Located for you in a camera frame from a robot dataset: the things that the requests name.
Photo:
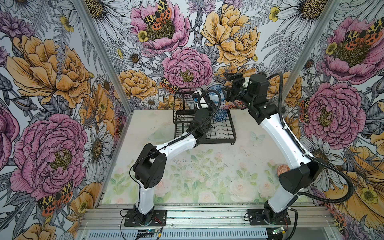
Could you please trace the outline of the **dark blue patterned bowl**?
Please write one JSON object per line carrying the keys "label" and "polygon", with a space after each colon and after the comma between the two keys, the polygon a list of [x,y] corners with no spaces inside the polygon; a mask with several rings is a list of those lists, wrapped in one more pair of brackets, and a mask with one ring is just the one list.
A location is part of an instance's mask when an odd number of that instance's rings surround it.
{"label": "dark blue patterned bowl", "polygon": [[227,119],[227,117],[228,117],[228,112],[225,109],[219,109],[213,119],[216,122],[223,122]]}

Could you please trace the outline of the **red patterned ceramic bowl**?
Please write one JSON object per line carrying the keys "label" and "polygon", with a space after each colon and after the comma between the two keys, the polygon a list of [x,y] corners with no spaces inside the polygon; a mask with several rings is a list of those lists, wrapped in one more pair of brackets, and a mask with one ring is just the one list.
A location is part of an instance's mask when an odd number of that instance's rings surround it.
{"label": "red patterned ceramic bowl", "polygon": [[286,173],[286,172],[288,172],[290,170],[291,170],[290,167],[288,165],[286,165],[286,164],[279,165],[277,167],[277,175],[279,177],[281,174]]}

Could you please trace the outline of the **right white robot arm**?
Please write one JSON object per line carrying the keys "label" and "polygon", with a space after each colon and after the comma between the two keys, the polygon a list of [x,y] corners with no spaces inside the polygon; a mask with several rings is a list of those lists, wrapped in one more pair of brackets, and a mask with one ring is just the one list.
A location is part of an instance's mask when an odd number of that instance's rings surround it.
{"label": "right white robot arm", "polygon": [[231,87],[223,90],[226,101],[239,100],[245,104],[249,114],[271,136],[282,152],[289,170],[279,176],[279,186],[275,194],[264,204],[260,218],[273,225],[287,215],[288,208],[305,193],[319,175],[322,167],[310,160],[312,156],[299,142],[281,115],[281,105],[267,99],[269,78],[263,74],[253,74],[245,78],[243,74],[224,74]]}

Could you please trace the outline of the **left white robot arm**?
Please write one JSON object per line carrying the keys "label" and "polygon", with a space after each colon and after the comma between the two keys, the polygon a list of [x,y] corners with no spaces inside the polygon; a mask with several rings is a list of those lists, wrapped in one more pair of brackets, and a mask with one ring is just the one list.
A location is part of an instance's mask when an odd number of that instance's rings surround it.
{"label": "left white robot arm", "polygon": [[133,180],[139,187],[138,201],[134,205],[134,220],[144,226],[151,222],[155,209],[155,187],[164,176],[167,161],[200,145],[207,138],[207,133],[212,128],[211,121],[219,109],[214,101],[201,97],[198,99],[194,118],[183,134],[161,145],[146,144],[143,147],[132,166]]}

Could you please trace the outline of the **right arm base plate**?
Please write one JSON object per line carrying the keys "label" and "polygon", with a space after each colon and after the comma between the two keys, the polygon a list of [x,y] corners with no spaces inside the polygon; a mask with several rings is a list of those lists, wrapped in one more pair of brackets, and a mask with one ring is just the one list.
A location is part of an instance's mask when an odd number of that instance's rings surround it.
{"label": "right arm base plate", "polygon": [[287,210],[275,213],[269,209],[248,209],[246,219],[251,226],[287,226],[292,223]]}

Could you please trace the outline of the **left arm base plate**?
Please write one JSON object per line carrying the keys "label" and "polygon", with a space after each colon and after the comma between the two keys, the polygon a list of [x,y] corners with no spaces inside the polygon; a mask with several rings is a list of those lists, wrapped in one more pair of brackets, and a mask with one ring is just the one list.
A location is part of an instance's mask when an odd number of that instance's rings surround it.
{"label": "left arm base plate", "polygon": [[167,210],[151,210],[143,215],[138,210],[128,209],[124,215],[125,227],[164,227],[167,222]]}

